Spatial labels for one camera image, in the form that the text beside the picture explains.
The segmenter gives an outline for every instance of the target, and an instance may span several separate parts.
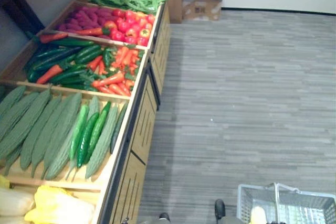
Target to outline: orange carrot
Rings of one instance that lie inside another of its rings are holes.
[[[42,75],[40,78],[37,79],[36,83],[44,84],[50,78],[62,72],[63,72],[63,69],[59,66],[59,64],[53,65],[51,68],[49,68],[49,70],[44,75]]]
[[[67,33],[57,33],[57,34],[42,34],[40,35],[40,41],[41,43],[49,43],[51,41],[54,40],[58,40],[58,39],[64,39],[68,37]]]

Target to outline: floor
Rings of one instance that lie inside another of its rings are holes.
[[[235,215],[239,184],[336,194],[336,18],[224,11],[172,25],[140,207],[175,224]]]

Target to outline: carrot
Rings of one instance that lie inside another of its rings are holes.
[[[126,87],[126,85],[124,83],[119,82],[118,86],[127,94],[128,97],[131,96],[130,90]]]
[[[125,81],[125,86],[130,90],[132,86],[134,86],[134,81],[127,80]]]
[[[67,33],[42,34],[40,35],[40,41],[41,43],[45,44],[45,43],[49,43],[54,40],[64,39],[66,37],[68,37]]]
[[[106,86],[97,87],[98,91],[105,94],[114,94],[112,90],[108,89]]]
[[[105,74],[105,73],[107,73],[107,72],[105,71],[104,62],[102,60],[100,60],[98,74]]]
[[[40,78],[37,79],[36,83],[44,84],[50,78],[62,72],[63,72],[63,69],[59,66],[59,64],[53,65],[51,68],[49,68],[49,70],[44,75],[42,75]]]
[[[110,85],[118,82],[122,82],[124,80],[124,74],[122,72],[116,73],[110,77],[107,77],[105,79],[102,79],[100,81],[94,81],[91,85],[93,87],[101,87],[105,85]]]
[[[123,91],[117,84],[111,84],[111,85],[109,85],[109,90],[111,90],[115,94],[123,95],[125,97],[128,96],[128,94],[125,93],[125,91]]]
[[[88,68],[91,68],[93,72],[95,72],[95,70],[97,69],[97,66],[99,64],[99,62],[102,60],[103,56],[97,56],[93,61],[89,62],[87,64]]]

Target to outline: tomato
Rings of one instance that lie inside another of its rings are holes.
[[[127,22],[127,23],[130,23],[131,26],[132,26],[132,25],[135,24],[137,21],[136,21],[134,18],[127,18],[127,19],[126,19],[126,22]]]
[[[112,15],[123,18],[123,17],[125,17],[125,12],[121,9],[114,9],[112,11]]]
[[[138,21],[138,24],[141,28],[144,28],[144,26],[148,23],[147,19],[145,18],[140,18]]]
[[[138,38],[138,45],[139,46],[147,46],[147,44],[148,44],[148,39],[143,38],[143,37]]]
[[[128,37],[132,36],[134,38],[137,38],[138,37],[138,32],[135,31],[133,28],[130,28],[126,31],[125,36],[128,36]]]
[[[127,23],[127,22],[124,22],[124,21],[120,22],[118,24],[119,31],[121,31],[123,33],[125,33],[128,29],[130,29],[130,27],[131,27],[130,23]]]
[[[139,32],[139,36],[145,39],[149,39],[149,37],[151,36],[151,31],[149,31],[148,29],[142,29]]]
[[[125,42],[129,44],[137,44],[138,39],[133,36],[127,36],[125,37]]]
[[[135,13],[134,13],[133,11],[131,11],[131,10],[127,10],[127,11],[125,12],[125,18],[126,18],[126,19],[128,19],[128,18],[133,18],[133,19],[135,19]]]
[[[115,22],[108,20],[104,23],[104,27],[109,28],[109,29],[113,29],[113,28],[117,28],[117,25]]]
[[[153,25],[155,21],[155,16],[153,14],[147,15],[147,21]]]
[[[153,29],[153,26],[151,23],[147,23],[145,26],[144,26],[145,29],[148,29],[149,31],[151,31]]]
[[[117,41],[125,41],[125,35],[120,31],[112,31],[111,38]]]

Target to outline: shopping basket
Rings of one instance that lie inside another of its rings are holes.
[[[300,191],[273,183],[269,186],[238,186],[237,218],[250,222],[251,210],[260,206],[268,222],[287,224],[336,224],[336,197]]]

